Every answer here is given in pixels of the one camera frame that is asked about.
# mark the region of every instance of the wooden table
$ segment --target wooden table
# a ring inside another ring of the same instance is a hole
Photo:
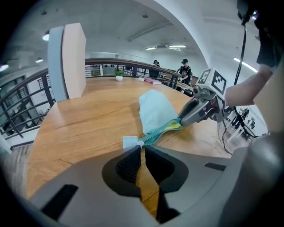
[[[138,98],[150,89],[162,92],[179,112],[190,97],[165,85],[135,78],[88,78],[81,98],[58,102],[45,117],[34,141],[27,176],[27,196],[80,160],[122,149],[123,136],[143,137]],[[219,156],[214,153],[217,124],[202,121],[180,131],[166,133],[157,143],[181,152]],[[145,165],[138,172],[142,202],[155,215],[158,185]]]

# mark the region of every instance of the metal railing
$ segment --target metal railing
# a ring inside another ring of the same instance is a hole
[[[155,78],[174,89],[177,87],[179,77],[179,74],[174,71],[136,61],[85,59],[86,78],[115,77],[116,70],[123,71],[124,77]],[[163,75],[167,75],[170,79],[163,78]],[[5,139],[15,136],[23,138],[24,133],[38,129],[54,102],[48,69],[27,77],[0,99],[1,135]]]

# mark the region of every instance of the teal zipper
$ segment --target teal zipper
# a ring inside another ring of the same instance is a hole
[[[167,122],[166,124],[164,124],[162,127],[150,131],[149,133],[147,133],[147,135],[145,137],[143,137],[141,139],[138,139],[138,141],[143,141],[144,142],[144,146],[153,145],[161,138],[161,136],[164,133],[166,133],[168,131],[180,130],[181,126],[176,128],[176,129],[165,130],[165,128],[168,127],[170,124],[172,124],[172,123],[180,123],[180,121],[181,121],[180,118],[173,119],[173,120]]]

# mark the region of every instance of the fluorescent light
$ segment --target fluorescent light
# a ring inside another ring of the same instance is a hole
[[[38,58],[35,62],[36,62],[36,63],[43,62],[43,59],[42,59],[42,58]]]
[[[44,40],[44,41],[48,41],[48,40],[49,40],[49,34],[45,34],[45,35],[43,36],[43,40]]]
[[[247,64],[247,63],[245,63],[245,62],[242,62],[242,64],[243,64],[244,66],[248,67],[249,69],[251,69],[252,71],[254,71],[255,73],[258,72],[255,68],[253,68],[253,67],[250,66],[249,64]]]
[[[4,71],[5,69],[7,69],[9,67],[8,64],[4,64],[0,66],[0,72]]]
[[[170,45],[170,48],[181,48],[181,47],[186,47],[185,45]]]

